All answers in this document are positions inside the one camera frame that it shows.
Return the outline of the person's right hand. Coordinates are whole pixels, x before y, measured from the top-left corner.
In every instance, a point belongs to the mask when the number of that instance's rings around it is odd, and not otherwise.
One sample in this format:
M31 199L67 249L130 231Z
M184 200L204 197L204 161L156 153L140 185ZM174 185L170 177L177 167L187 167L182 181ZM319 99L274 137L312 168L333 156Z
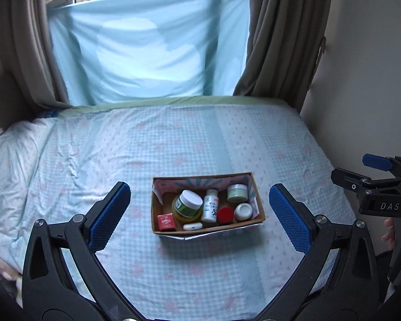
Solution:
M381 237L381 241L388 245L388 250L391 251L396 247L395 238L395 220L392 217L384 220L384 225L388 229L387 232Z

